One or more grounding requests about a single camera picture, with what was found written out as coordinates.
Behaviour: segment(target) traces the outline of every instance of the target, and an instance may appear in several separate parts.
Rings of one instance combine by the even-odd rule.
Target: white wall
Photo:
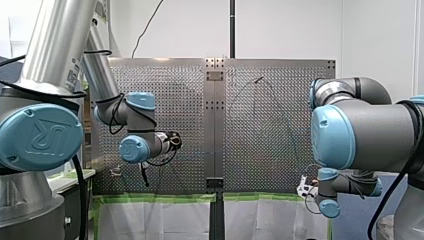
[[[335,59],[340,66],[342,1],[237,2],[237,57]]]
[[[26,54],[41,0],[0,0],[0,56]]]
[[[159,0],[111,0],[112,31],[130,57]],[[340,0],[239,0],[238,58],[341,59]],[[229,1],[164,1],[135,57],[229,55]]]
[[[122,57],[131,57],[159,0],[110,0],[111,25]],[[221,57],[229,52],[228,0],[165,0],[136,57]]]
[[[394,101],[414,95],[416,10],[416,0],[344,0],[342,76],[374,78]]]

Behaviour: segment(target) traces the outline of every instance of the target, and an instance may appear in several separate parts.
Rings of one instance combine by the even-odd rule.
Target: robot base
[[[64,198],[43,172],[0,176],[0,239],[65,239]]]

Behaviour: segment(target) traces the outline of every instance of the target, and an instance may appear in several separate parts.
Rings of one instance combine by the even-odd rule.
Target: metal frame
[[[123,67],[125,69],[138,68],[144,66],[198,66],[203,71],[203,79],[199,79],[203,84],[203,137],[204,137],[204,191],[183,191],[174,189],[173,191],[157,191],[159,193],[171,194],[187,194],[187,193],[215,193],[216,201],[211,203],[210,208],[210,235],[211,240],[225,239],[224,224],[224,191],[269,191],[269,189],[226,189],[225,166],[224,166],[224,148],[226,146],[225,128],[228,110],[227,83],[232,81],[231,68],[320,68],[321,78],[335,77],[335,61],[333,60],[250,60],[250,59],[222,59],[222,58],[206,58],[206,59],[111,59],[112,69]],[[93,166],[100,172],[98,175],[101,179],[102,171],[108,171],[102,163],[101,149],[98,136],[101,132],[99,124],[92,125],[92,155]],[[112,191],[96,192],[97,194],[119,193],[113,191],[113,186],[109,188]],[[287,192],[287,189],[272,189],[273,192]]]

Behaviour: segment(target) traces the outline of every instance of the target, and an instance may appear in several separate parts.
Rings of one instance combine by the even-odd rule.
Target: green tape
[[[258,201],[260,199],[290,201],[290,202],[303,201],[303,198],[299,197],[298,195],[287,194],[287,193],[263,193],[263,192],[224,193],[225,202]]]
[[[93,170],[93,169],[82,170],[82,172],[83,172],[84,175],[87,175],[88,173],[92,173],[94,171],[95,170]],[[63,173],[56,173],[56,174],[50,175],[48,177],[48,179],[53,179],[53,178],[56,178],[56,177],[60,177],[60,176],[62,176],[62,174]],[[77,173],[75,171],[68,172],[68,173],[66,173],[66,174],[63,175],[63,178],[75,178],[75,179],[77,179]]]
[[[94,196],[100,204],[108,203],[209,203],[215,202],[214,194],[156,195],[150,193],[124,193],[122,195]]]
[[[97,201],[95,198],[93,198],[93,208],[91,212],[93,215],[94,240],[99,239],[100,206],[100,201]]]
[[[333,221],[331,221],[331,219],[328,219],[327,239],[333,239]]]

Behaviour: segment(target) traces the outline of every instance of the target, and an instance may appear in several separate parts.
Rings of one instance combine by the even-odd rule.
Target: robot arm
[[[316,201],[333,218],[340,213],[337,193],[380,196],[381,181],[373,171],[402,170],[416,141],[417,116],[405,105],[391,105],[383,86],[369,78],[315,81],[311,106],[313,154],[324,167]],[[359,171],[338,171],[343,169]]]
[[[96,24],[88,36],[87,51],[103,49]],[[119,152],[124,161],[141,163],[181,148],[176,132],[156,132],[155,97],[147,92],[119,93],[109,61],[102,54],[85,54],[82,67],[94,94],[96,118],[107,124],[127,125],[130,136],[124,138]]]
[[[155,131],[154,95],[119,93],[107,58],[93,53],[102,50],[90,24],[96,3],[43,1],[19,81],[2,82],[8,87],[0,94],[0,168],[46,171],[74,156],[83,139],[72,100],[84,96],[75,92],[82,68],[98,120],[128,127],[131,135],[119,146],[123,160],[141,163],[181,147],[178,133]]]

